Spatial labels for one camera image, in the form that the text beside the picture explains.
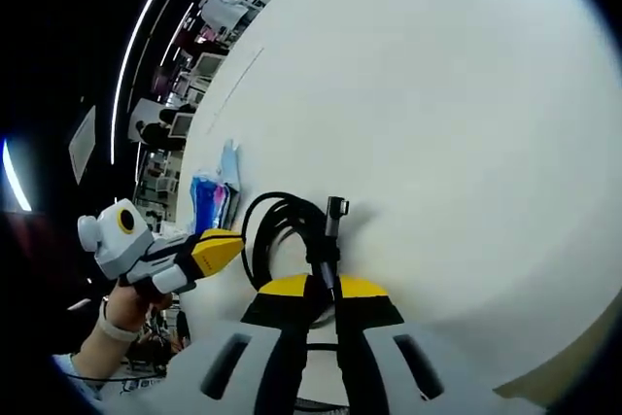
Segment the person's left hand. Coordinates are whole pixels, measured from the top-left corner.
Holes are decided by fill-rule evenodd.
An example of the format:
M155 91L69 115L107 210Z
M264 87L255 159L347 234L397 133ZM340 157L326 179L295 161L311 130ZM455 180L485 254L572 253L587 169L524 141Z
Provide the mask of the person's left hand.
M166 294L151 302L141 297L134 287L116 284L108 295L104 316L114 327L136 332L145 324L152 309L164 310L170 307L172 301L172 294Z

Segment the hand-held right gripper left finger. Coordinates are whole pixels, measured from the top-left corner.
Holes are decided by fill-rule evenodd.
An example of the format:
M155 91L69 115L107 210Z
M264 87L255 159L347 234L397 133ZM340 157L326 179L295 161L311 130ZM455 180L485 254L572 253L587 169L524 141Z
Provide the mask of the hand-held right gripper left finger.
M177 354L166 376L111 398L107 414L291 414L307 361L311 278L259 289L241 321L220 322Z

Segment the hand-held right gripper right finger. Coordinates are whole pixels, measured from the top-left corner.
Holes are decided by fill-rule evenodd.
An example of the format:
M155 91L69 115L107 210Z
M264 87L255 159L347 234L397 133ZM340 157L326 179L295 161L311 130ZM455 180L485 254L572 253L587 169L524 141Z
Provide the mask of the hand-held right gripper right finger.
M338 365L353 414L537 414L496 394L450 343L406 322L379 285L342 275Z

